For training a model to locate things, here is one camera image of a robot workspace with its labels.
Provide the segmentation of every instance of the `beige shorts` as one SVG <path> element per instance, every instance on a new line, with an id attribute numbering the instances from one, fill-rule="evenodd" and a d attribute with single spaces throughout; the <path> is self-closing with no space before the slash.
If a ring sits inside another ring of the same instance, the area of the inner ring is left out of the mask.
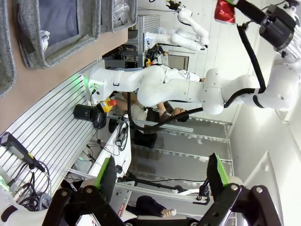
<path id="1" fill-rule="evenodd" d="M 132 104 L 131 115 L 132 115 L 133 120 L 146 121 L 147 111 L 142 110 L 136 104 Z M 136 122 L 136 125 L 140 126 L 140 127 L 144 127 L 144 124 L 142 124 L 142 123 L 137 123 Z"/>

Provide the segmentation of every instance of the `white shirt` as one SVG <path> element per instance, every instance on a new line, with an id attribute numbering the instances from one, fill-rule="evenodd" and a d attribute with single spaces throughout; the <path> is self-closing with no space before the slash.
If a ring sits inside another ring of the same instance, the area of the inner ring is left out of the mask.
<path id="1" fill-rule="evenodd" d="M 190 80 L 190 81 L 200 81 L 200 77 L 195 73 L 188 72 L 186 70 L 178 70 L 178 69 L 171 69 L 165 65 L 160 65 L 165 72 L 165 79 L 164 82 L 169 82 L 171 79 L 183 79 L 183 80 Z"/>

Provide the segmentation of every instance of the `red package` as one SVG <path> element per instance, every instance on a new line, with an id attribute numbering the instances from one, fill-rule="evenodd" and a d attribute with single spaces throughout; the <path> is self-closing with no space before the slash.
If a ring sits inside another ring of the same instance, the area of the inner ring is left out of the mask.
<path id="1" fill-rule="evenodd" d="M 223 24 L 235 24 L 234 6 L 226 0 L 217 0 L 214 18 Z"/>

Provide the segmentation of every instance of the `black hair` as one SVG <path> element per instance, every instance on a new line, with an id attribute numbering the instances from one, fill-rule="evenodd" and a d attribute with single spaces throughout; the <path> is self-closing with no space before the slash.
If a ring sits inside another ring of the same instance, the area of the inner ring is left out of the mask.
<path id="1" fill-rule="evenodd" d="M 177 119 L 177 121 L 180 121 L 180 122 L 186 122 L 187 120 L 189 119 L 189 115 L 185 115 L 179 119 Z"/>

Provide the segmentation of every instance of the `plastic bag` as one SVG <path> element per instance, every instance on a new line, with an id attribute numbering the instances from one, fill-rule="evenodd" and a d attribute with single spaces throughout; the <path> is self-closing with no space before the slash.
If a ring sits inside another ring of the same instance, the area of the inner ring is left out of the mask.
<path id="1" fill-rule="evenodd" d="M 127 21 L 130 7 L 125 0 L 113 1 L 113 23 L 114 25 L 122 25 Z"/>

